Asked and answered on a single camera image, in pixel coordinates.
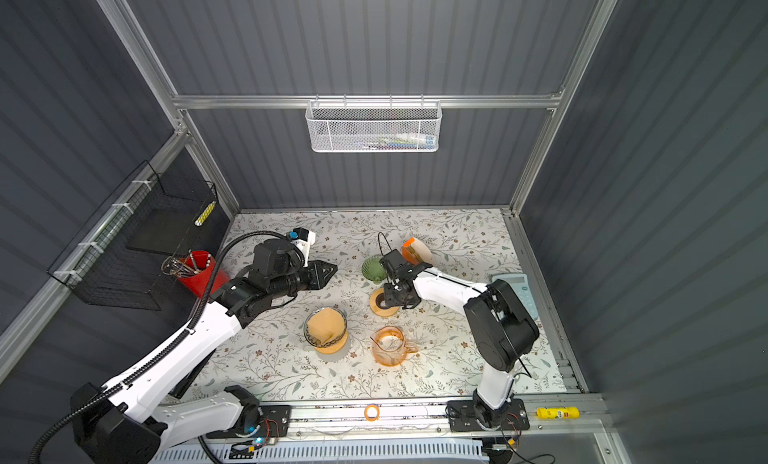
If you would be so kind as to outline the orange glass pitcher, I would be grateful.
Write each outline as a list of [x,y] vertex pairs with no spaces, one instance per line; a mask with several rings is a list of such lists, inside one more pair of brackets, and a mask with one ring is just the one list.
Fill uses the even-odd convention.
[[396,326],[385,326],[375,331],[371,337],[374,360],[383,366],[395,367],[402,364],[408,356],[419,352],[410,343],[404,332]]

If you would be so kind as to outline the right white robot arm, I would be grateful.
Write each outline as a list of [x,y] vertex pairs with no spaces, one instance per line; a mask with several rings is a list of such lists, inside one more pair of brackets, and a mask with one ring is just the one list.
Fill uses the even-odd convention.
[[392,250],[379,260],[387,273],[384,307],[413,309],[428,300],[466,318],[485,361],[473,393],[476,413],[504,413],[511,399],[513,369],[540,337],[539,327],[513,287],[504,280],[475,283],[445,274],[428,263],[412,264]]

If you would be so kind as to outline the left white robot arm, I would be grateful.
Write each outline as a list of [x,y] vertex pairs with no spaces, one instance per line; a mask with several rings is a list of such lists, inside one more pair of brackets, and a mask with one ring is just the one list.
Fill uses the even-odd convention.
[[301,291],[320,290],[338,270],[310,259],[312,231],[260,235],[264,240],[255,246],[252,264],[221,286],[207,286],[179,330],[102,388],[85,385],[72,396],[75,441],[94,462],[147,463],[169,447],[216,431],[245,438],[276,434],[258,399],[239,385],[212,398],[161,404],[183,380],[195,377],[219,345],[278,309],[279,299],[291,302]]

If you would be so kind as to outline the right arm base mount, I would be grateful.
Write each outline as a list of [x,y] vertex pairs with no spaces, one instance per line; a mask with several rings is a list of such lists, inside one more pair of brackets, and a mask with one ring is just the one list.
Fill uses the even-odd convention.
[[452,432],[503,430],[505,433],[530,429],[528,413],[521,399],[508,399],[499,409],[491,409],[482,400],[450,400],[445,415]]

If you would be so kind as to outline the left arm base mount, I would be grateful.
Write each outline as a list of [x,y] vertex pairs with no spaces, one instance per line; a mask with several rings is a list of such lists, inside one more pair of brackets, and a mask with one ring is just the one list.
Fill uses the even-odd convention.
[[205,435],[208,439],[225,438],[282,438],[287,435],[292,407],[289,405],[261,405],[246,410],[232,428]]

